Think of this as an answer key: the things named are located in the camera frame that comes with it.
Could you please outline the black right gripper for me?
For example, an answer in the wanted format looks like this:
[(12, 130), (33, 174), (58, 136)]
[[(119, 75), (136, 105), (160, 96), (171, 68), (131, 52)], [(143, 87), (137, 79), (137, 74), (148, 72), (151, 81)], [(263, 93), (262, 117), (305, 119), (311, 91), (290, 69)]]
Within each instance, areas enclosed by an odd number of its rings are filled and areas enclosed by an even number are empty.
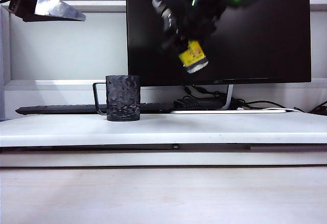
[(175, 34), (164, 33), (163, 52), (181, 54), (189, 40), (202, 40), (216, 27), (217, 0), (175, 0)]

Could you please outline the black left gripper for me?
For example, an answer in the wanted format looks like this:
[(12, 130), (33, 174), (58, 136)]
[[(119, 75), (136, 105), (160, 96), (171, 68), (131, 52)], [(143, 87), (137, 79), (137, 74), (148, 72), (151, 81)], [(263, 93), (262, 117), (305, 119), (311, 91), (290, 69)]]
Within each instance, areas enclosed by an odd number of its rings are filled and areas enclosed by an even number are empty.
[(83, 13), (61, 0), (1, 0), (1, 4), (6, 2), (10, 2), (9, 10), (24, 22), (44, 21), (44, 17), (86, 20)]

